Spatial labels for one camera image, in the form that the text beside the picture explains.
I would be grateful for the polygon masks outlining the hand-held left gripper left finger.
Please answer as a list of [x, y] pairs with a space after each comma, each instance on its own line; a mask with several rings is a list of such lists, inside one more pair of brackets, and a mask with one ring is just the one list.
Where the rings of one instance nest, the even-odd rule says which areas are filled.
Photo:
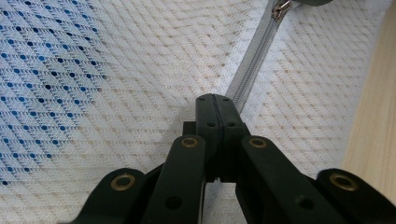
[[205, 140], [206, 181], [217, 178], [217, 150], [219, 143], [219, 119], [214, 94], [205, 94], [195, 101], [195, 121], [183, 122], [183, 135], [194, 134]]

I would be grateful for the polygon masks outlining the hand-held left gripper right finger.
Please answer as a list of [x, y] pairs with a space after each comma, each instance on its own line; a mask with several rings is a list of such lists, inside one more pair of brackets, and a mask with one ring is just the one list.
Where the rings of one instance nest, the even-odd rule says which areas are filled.
[[241, 140], [248, 134], [233, 101], [225, 96], [215, 96], [219, 115], [218, 177], [221, 182], [236, 181], [238, 150]]

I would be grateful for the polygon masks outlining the white mesh laundry bag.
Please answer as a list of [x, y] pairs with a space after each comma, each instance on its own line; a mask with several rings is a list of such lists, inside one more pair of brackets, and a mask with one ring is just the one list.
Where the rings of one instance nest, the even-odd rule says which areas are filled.
[[[197, 97], [231, 94], [275, 0], [94, 0], [106, 80], [86, 116], [92, 140], [68, 169], [0, 188], [0, 224], [73, 220], [113, 170], [161, 164]], [[249, 130], [306, 175], [342, 163], [372, 49], [392, 0], [293, 3], [243, 101]]]

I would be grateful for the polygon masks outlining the blue cloth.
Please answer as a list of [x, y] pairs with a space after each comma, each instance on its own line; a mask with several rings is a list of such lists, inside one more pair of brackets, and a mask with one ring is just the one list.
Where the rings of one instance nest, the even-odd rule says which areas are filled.
[[106, 80], [94, 0], [0, 0], [0, 188], [87, 153]]

